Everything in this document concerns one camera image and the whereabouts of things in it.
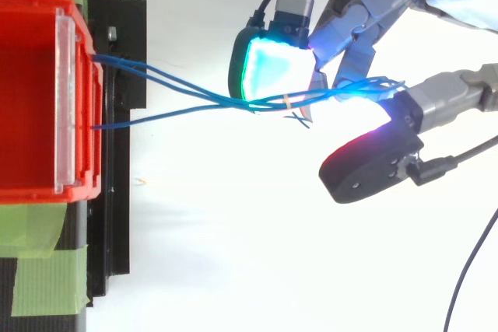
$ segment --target robotic hand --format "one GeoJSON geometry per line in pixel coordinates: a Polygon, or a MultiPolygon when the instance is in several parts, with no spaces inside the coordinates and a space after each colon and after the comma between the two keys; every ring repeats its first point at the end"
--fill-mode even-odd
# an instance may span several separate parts
{"type": "MultiPolygon", "coordinates": [[[[277,0],[275,16],[264,30],[264,13],[256,11],[238,36],[229,73],[230,95],[244,98],[243,75],[247,45],[256,36],[311,50],[316,61],[311,89],[328,88],[320,73],[342,52],[344,57],[332,87],[365,79],[375,56],[373,45],[412,7],[443,19],[498,32],[498,8],[492,0],[330,0],[313,33],[309,32],[313,0],[277,0]]],[[[396,93],[379,104],[391,122],[340,148],[324,162],[320,178],[339,203],[358,201],[411,177],[417,185],[438,179],[460,162],[498,145],[498,138],[463,155],[423,162],[424,144],[417,134],[444,126],[460,113],[479,108],[498,110],[498,64],[479,72],[445,72],[396,93]]]]}

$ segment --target white wall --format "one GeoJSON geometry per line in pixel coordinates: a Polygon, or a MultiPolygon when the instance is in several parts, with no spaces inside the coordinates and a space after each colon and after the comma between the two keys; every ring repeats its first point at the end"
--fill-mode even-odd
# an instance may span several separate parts
{"type": "MultiPolygon", "coordinates": [[[[261,0],[147,0],[149,63],[226,93],[233,39],[261,0]]],[[[326,0],[317,0],[317,9],[326,0]]],[[[409,12],[372,75],[416,84],[496,62],[498,38],[409,12]]],[[[197,105],[152,83],[148,110],[197,105]]],[[[479,112],[423,137],[426,158],[496,134],[479,112]]],[[[337,113],[332,124],[347,127],[337,113]]],[[[423,188],[339,206],[317,170],[339,133],[234,111],[132,129],[132,274],[112,278],[88,331],[436,332],[497,208],[494,150],[423,188]]],[[[498,329],[498,230],[469,271],[452,332],[498,329]]]]}

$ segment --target screw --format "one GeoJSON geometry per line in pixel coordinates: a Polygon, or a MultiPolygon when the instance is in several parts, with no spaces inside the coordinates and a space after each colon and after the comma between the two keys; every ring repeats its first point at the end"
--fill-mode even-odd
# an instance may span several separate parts
{"type": "Polygon", "coordinates": [[[107,29],[107,39],[110,42],[115,42],[117,40],[116,26],[109,26],[109,29],[107,29]]]}

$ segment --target green light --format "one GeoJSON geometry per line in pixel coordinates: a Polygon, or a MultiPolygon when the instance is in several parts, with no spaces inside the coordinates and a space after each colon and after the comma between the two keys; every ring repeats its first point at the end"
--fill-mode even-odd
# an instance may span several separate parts
{"type": "Polygon", "coordinates": [[[315,65],[312,50],[269,39],[253,39],[247,49],[242,74],[242,97],[251,101],[306,91],[315,65]]]}

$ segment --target red plastic bin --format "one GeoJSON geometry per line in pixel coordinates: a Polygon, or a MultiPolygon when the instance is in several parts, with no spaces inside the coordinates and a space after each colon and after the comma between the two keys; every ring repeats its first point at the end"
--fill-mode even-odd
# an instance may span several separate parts
{"type": "Polygon", "coordinates": [[[0,204],[100,193],[100,65],[73,0],[0,0],[0,204]]]}

